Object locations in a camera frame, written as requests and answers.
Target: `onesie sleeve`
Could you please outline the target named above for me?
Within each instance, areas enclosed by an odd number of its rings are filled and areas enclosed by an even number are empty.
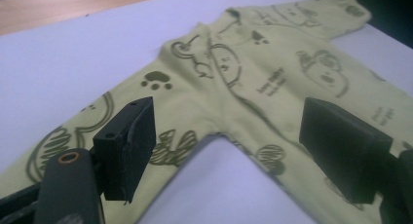
[[[248,23],[294,27],[327,40],[360,29],[371,19],[357,0],[306,0],[230,11]]]

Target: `wooden surface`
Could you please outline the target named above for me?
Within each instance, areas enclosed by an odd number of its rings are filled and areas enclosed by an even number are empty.
[[[0,0],[0,35],[144,0]]]

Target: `white table surface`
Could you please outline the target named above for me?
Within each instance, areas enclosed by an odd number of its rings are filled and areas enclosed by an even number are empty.
[[[0,36],[0,172],[197,22],[292,1],[151,0]],[[413,95],[409,48],[369,25],[333,44]],[[201,144],[139,223],[314,223],[225,138]]]

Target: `paw print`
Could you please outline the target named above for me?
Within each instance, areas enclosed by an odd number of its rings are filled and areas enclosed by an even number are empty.
[[[257,31],[252,31],[252,39],[257,46],[261,44],[270,44],[270,42]]]
[[[145,75],[145,80],[140,83],[142,87],[150,85],[151,90],[158,90],[161,85],[164,85],[166,90],[172,89],[172,84],[168,83],[170,77],[160,71],[153,71]]]

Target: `screw hole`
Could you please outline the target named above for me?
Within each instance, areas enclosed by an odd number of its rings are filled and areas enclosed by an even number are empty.
[[[79,157],[80,157],[80,154],[78,152],[70,152],[70,153],[61,155],[58,158],[58,162],[60,164],[71,164],[74,161],[78,160]]]

